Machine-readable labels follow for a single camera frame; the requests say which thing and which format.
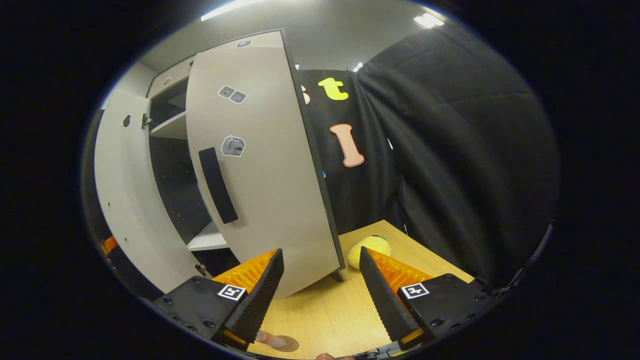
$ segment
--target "wooden table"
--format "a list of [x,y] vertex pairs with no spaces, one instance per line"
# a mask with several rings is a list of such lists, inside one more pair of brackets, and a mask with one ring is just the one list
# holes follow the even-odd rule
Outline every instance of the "wooden table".
[[[340,235],[344,258],[355,243],[370,235],[386,238],[393,258],[429,275],[451,273],[466,282],[474,280],[384,220]],[[280,352],[262,343],[249,345],[248,351],[286,359],[315,359],[325,352],[339,357],[389,344],[360,271],[348,265],[340,275],[344,282],[325,277],[271,302],[262,329],[296,339],[300,344],[296,351]]]

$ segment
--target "cabinet door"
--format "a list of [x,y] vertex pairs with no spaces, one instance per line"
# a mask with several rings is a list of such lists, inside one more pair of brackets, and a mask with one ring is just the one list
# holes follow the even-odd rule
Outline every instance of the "cabinet door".
[[161,291],[200,273],[167,214],[149,154],[149,100],[114,92],[95,142],[95,184],[111,233],[129,261]]
[[[230,90],[220,95],[225,86],[246,98],[237,103]],[[186,107],[203,200],[238,260],[282,248],[285,272],[276,299],[338,269],[337,235],[284,49],[246,46],[197,54]],[[229,136],[244,142],[240,156],[222,153]]]

